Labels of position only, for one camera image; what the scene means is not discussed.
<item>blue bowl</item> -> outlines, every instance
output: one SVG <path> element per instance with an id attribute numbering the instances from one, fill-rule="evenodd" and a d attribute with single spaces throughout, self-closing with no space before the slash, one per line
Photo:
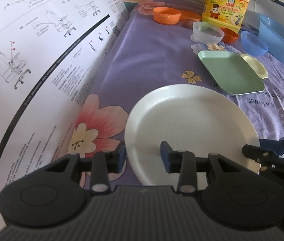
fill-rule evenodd
<path id="1" fill-rule="evenodd" d="M 269 53 L 284 64 L 284 27 L 260 14 L 259 38 L 269 47 Z"/>
<path id="2" fill-rule="evenodd" d="M 261 42 L 258 36 L 247 31 L 241 32 L 241 44 L 246 52 L 254 57 L 262 56 L 268 51 L 268 46 Z"/>

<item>purple tablecloth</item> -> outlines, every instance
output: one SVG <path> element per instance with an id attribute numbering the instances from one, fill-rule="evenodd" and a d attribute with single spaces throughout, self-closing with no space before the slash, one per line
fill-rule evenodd
<path id="1" fill-rule="evenodd" d="M 112 50 L 103 62 L 99 75 L 83 107 L 77 125 L 86 124 L 86 130 L 98 131 L 93 138 L 96 145 L 90 151 L 112 150 L 118 140 L 124 139 L 124 127 L 128 113 L 148 92 L 170 84 L 192 83 L 216 92 L 215 85 L 198 56 L 192 51 L 192 30 L 181 25 L 165 26 L 153 21 L 149 15 L 153 6 L 189 9 L 200 13 L 203 5 L 192 5 L 178 0 L 142 3 L 132 11 Z M 198 45 L 199 50 L 207 49 Z M 226 46 L 229 51 L 245 53 L 240 42 Z M 284 65 L 269 53 L 257 58 L 268 70 L 264 79 L 265 91 L 242 96 L 225 95 L 235 102 L 249 117 L 258 136 L 266 139 L 284 137 Z M 92 123 L 92 115 L 101 121 Z M 127 162 L 121 177 L 113 176 L 112 186 L 117 184 L 141 184 Z M 86 176 L 85 188 L 89 186 Z"/>

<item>ribbed black surface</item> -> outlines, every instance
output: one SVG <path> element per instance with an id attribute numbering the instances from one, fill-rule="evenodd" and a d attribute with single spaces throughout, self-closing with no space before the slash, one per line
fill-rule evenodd
<path id="1" fill-rule="evenodd" d="M 246 232 L 210 219 L 195 199 L 169 186 L 119 186 L 91 200 L 72 221 L 51 229 L 9 226 L 0 241 L 284 241 L 278 228 Z"/>

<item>round plate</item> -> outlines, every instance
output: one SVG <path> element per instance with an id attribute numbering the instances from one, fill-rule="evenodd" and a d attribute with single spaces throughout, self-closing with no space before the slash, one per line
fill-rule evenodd
<path id="1" fill-rule="evenodd" d="M 160 156 L 160 143 L 173 150 L 223 156 L 259 172 L 260 164 L 242 154 L 245 144 L 260 146 L 258 135 L 245 113 L 223 95 L 210 89 L 177 84 L 156 89 L 132 109 L 125 128 L 125 146 L 132 168 L 143 185 L 172 185 L 179 174 L 168 174 Z M 198 187 L 207 186 L 198 173 Z"/>
<path id="2" fill-rule="evenodd" d="M 262 79 L 268 77 L 268 71 L 264 65 L 259 62 L 256 58 L 249 54 L 240 54 L 240 56 L 250 65 L 250 67 L 255 71 L 255 73 Z"/>

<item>orange bowl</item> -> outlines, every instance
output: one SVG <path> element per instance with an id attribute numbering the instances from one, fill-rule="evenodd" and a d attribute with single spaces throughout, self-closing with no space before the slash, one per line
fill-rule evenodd
<path id="1" fill-rule="evenodd" d="M 236 40 L 239 38 L 239 35 L 236 32 L 228 28 L 221 27 L 220 29 L 224 32 L 224 37 L 222 41 L 225 43 L 228 43 L 228 44 L 235 43 Z"/>
<path id="2" fill-rule="evenodd" d="M 154 21 L 165 25 L 175 25 L 179 22 L 181 11 L 169 7 L 156 7 L 153 9 Z"/>
<path id="3" fill-rule="evenodd" d="M 184 11 L 181 10 L 181 17 L 180 17 L 180 21 L 185 22 L 187 19 L 192 19 L 195 22 L 199 22 L 201 21 L 202 17 L 201 15 L 191 12 L 191 11 Z"/>

